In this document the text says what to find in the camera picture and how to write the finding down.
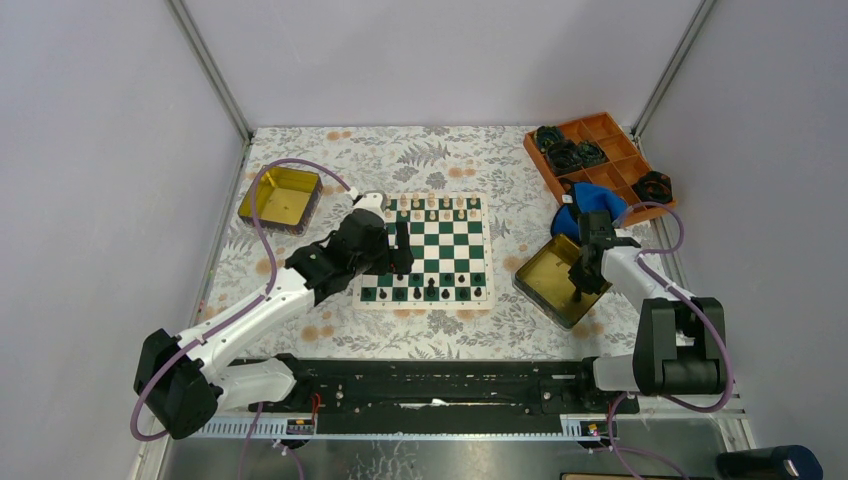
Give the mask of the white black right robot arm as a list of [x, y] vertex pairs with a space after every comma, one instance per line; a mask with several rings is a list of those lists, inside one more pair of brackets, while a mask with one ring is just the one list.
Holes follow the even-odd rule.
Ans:
[[724, 312], [711, 297], [697, 297], [650, 268], [646, 250], [618, 234], [606, 211], [584, 213], [577, 222], [579, 254], [569, 269], [569, 300], [600, 295], [616, 287], [639, 311], [633, 351], [584, 360], [583, 378], [573, 386], [575, 402], [597, 412], [614, 392], [676, 399], [721, 394], [733, 389], [723, 340]]

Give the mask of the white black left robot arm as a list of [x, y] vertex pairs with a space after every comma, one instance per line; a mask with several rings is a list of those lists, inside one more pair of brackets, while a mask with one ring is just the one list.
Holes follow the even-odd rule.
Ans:
[[345, 291], [359, 275], [410, 273], [409, 228], [397, 222], [394, 229], [388, 232], [380, 214], [355, 209], [325, 239], [295, 250], [252, 296], [179, 334], [159, 329], [148, 335], [133, 382], [133, 437], [183, 439], [217, 412], [249, 404], [304, 407], [311, 387], [283, 361], [233, 360], [278, 323]]

